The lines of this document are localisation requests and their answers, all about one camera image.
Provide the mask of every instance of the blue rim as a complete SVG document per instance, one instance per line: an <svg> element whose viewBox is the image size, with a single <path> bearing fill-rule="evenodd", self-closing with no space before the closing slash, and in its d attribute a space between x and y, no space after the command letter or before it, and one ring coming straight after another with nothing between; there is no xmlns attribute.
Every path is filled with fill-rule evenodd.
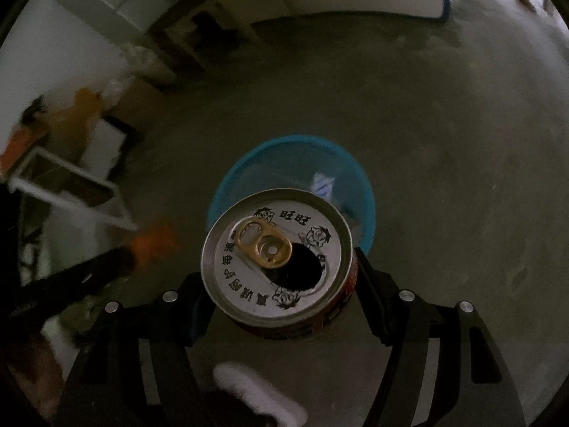
<svg viewBox="0 0 569 427"><path fill-rule="evenodd" d="M318 136L312 135L290 135L290 136L282 136L280 138L271 139L266 141L265 143L260 144L256 148L249 151L245 154L241 159L239 159L229 172L224 176L223 180L221 180L220 185L215 192L213 199L209 205L208 214L207 214L207 228L210 229L213 224L216 222L217 218L225 212L229 207L221 208L221 197L223 194L226 194L228 191L228 187L231 181L234 179L235 175L238 172L242 171L244 166L248 164L250 160L257 156L260 152L263 152L265 149L272 147L277 144L283 143L308 143L308 144L315 144L317 146L323 147L328 151L331 151L333 154L336 154L342 157L344 160L349 161L352 164L352 167L357 174L358 179L362 183L363 186L363 197L365 200L365 219L366 222L369 224L368 229L365 230L363 233L363 238L360 242L360 248L363 250L365 254L368 254L370 249L372 248L373 238L376 233L376 203L373 197L373 190L372 186L369 184L368 176L363 171L363 168L355 160L352 155L343 149L342 147L338 146L327 139L320 138Z"/></svg>

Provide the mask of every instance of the open can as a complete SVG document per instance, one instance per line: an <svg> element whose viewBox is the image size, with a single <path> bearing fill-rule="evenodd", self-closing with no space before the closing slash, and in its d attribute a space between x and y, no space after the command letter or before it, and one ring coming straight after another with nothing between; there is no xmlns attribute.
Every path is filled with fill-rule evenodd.
<svg viewBox="0 0 569 427"><path fill-rule="evenodd" d="M357 259L340 212L308 191L270 189L231 206L201 255L209 296L268 339L322 330L356 287Z"/></svg>

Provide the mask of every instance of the gold pull tab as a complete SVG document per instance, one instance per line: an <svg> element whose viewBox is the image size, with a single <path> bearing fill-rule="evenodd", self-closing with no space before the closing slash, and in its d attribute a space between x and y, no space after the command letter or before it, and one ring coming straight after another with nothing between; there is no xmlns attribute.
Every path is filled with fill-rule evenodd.
<svg viewBox="0 0 569 427"><path fill-rule="evenodd" d="M251 226L252 231L256 231L257 226L261 227L257 231L257 237L252 242L244 242L241 238L251 238L254 233L244 233L245 229ZM263 268L279 268L285 265L292 255L292 243L280 229L268 224L265 220L257 217L249 217L238 226L235 231L235 244L257 265Z"/></svg>

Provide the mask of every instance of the floor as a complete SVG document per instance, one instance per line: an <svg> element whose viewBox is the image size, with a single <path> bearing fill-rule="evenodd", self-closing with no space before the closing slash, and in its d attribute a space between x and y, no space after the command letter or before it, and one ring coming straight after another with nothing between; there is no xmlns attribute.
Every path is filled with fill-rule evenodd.
<svg viewBox="0 0 569 427"><path fill-rule="evenodd" d="M324 15L258 29L265 47L244 45L217 73L186 79L129 155L121 190L133 216L170 220L184 248L105 299L130 306L175 288L198 270L208 204L231 165L267 139L320 135L371 181L371 263L427 301L471 301L534 419L569 372L564 36L514 0L454 0L444 24ZM250 364L307 408L308 427L361 425L389 352L357 299L298 342L263 341L216 311L189 350L204 388L217 362Z"/></svg>

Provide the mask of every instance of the can lid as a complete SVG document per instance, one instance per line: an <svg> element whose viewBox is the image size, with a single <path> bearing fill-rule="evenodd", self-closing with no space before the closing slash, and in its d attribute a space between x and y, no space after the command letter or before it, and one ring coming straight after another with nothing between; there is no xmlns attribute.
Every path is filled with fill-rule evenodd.
<svg viewBox="0 0 569 427"><path fill-rule="evenodd" d="M282 259L285 239L292 247L289 259L271 268L264 260ZM202 251L201 274L213 301L231 318L282 327L328 305L345 284L352 254L348 225L333 205L308 191L271 189L246 197L216 221Z"/></svg>

